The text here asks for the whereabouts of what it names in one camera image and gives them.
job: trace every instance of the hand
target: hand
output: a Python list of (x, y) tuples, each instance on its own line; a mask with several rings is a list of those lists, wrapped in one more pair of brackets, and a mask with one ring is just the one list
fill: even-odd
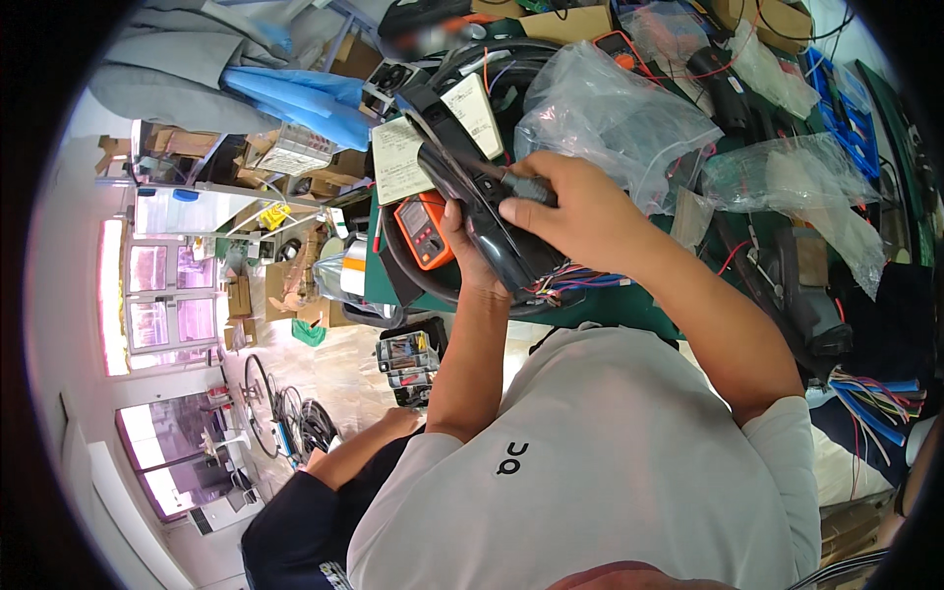
[(459, 271), (463, 276), (463, 291), (471, 290), (476, 295), (482, 295), (489, 299), (499, 301), (509, 301), (511, 296), (505, 289), (501, 281), (492, 272), (488, 264), (475, 249), (469, 237), (465, 234), (463, 227), (462, 211), (459, 203), (450, 199), (446, 203), (446, 211), (443, 219), (440, 221), (440, 229), (443, 231), (443, 237), (452, 248), (456, 255), (456, 261), (459, 263)]
[(632, 276), (649, 240), (661, 230), (597, 166), (583, 158), (540, 151), (511, 166), (520, 177), (544, 177), (557, 193), (558, 209), (505, 199), (498, 212), (534, 233), (572, 261), (601, 272)]
[(378, 424), (381, 424), (392, 439), (413, 434), (419, 428), (423, 414), (415, 408), (391, 408), (383, 415)]

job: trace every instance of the gray cloth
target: gray cloth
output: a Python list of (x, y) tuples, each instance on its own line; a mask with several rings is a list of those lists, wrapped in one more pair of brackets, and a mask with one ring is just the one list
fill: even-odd
[(263, 46), (199, 10), (204, 0), (151, 0), (106, 54), (89, 90), (111, 112), (188, 131), (261, 133), (281, 121), (220, 90), (228, 66), (295, 67), (277, 46)]
[(116, 115), (188, 131), (243, 135), (281, 125), (279, 119), (228, 93), (148, 68), (102, 65), (89, 82), (89, 90)]

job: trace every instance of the white t-shirt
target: white t-shirt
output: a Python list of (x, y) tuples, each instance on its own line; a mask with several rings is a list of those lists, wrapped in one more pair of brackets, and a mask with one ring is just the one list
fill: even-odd
[(679, 579), (782, 590), (818, 568), (806, 401), (739, 429), (651, 332), (561, 330), (496, 421), (407, 445), (354, 532), (359, 590), (544, 590), (635, 560)]

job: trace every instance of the window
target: window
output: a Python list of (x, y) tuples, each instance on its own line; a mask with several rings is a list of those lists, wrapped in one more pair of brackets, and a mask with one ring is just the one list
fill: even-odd
[(223, 440), (222, 429), (207, 408), (206, 394), (175, 397), (124, 408), (115, 413), (131, 465), (154, 511), (170, 522), (229, 492), (225, 448), (218, 458), (206, 455), (203, 436)]
[[(194, 260), (177, 240), (130, 239), (125, 264), (125, 325), (132, 359), (216, 343), (216, 260)], [(163, 360), (167, 356), (158, 356)]]
[(194, 260), (182, 236), (102, 224), (98, 298), (105, 372), (202, 362), (217, 344), (213, 258)]

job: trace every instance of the air conditioner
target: air conditioner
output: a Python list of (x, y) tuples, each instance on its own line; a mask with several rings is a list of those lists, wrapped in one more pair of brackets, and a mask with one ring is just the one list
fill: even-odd
[(235, 487), (225, 496), (190, 510), (187, 518), (201, 535), (207, 535), (252, 518), (261, 512), (263, 506), (258, 490), (253, 488), (244, 491)]

